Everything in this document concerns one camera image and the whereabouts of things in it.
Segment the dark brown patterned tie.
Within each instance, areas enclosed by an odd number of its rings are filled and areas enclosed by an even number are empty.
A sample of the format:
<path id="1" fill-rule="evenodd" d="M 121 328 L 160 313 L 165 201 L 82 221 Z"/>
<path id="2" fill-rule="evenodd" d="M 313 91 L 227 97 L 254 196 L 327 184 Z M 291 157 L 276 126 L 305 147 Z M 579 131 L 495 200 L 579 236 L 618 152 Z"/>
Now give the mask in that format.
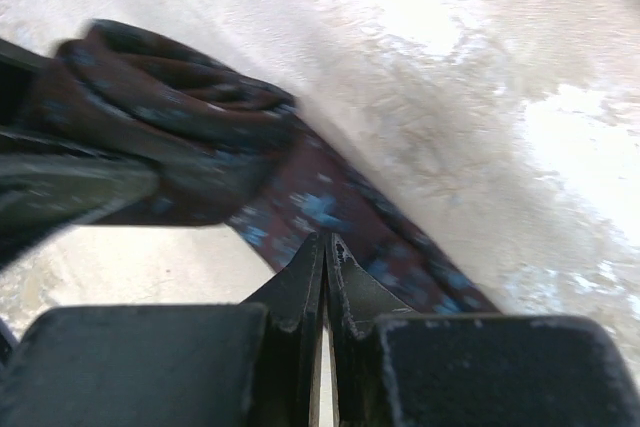
<path id="1" fill-rule="evenodd" d="M 417 311 L 495 311 L 426 233 L 299 118 L 291 94 L 168 37 L 95 21 L 47 61 L 13 125 L 158 170 L 157 191 L 109 224 L 226 224 L 275 270 L 309 234 L 328 230 Z"/>

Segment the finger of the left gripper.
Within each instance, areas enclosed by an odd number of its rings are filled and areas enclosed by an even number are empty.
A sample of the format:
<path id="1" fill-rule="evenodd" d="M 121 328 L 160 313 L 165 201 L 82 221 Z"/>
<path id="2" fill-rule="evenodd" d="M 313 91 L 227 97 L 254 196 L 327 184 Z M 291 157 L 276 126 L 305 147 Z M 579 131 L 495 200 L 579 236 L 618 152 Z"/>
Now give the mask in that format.
<path id="1" fill-rule="evenodd" d="M 20 129 L 1 131 L 1 265 L 73 224 L 89 224 L 153 193 L 145 164 Z"/>
<path id="2" fill-rule="evenodd" d="M 2 122 L 13 122 L 30 98 L 34 82 L 51 58 L 6 39 L 0 40 L 0 111 Z"/>

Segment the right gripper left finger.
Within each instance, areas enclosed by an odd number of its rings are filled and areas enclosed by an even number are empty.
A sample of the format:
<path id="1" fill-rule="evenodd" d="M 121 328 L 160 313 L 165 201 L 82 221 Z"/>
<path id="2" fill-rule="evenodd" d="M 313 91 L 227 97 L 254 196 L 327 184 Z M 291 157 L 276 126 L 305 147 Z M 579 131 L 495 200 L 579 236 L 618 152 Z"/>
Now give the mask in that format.
<path id="1" fill-rule="evenodd" d="M 313 426 L 324 248 L 239 304 L 57 308 L 1 376 L 5 426 Z"/>

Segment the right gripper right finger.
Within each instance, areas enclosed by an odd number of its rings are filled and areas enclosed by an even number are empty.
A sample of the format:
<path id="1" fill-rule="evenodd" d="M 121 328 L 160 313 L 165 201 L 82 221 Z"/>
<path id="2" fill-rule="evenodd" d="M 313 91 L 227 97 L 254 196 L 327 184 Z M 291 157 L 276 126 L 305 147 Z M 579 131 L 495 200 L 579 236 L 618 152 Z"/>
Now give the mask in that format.
<path id="1" fill-rule="evenodd" d="M 612 339 L 579 316 L 412 310 L 325 239 L 340 426 L 635 426 L 639 392 Z"/>

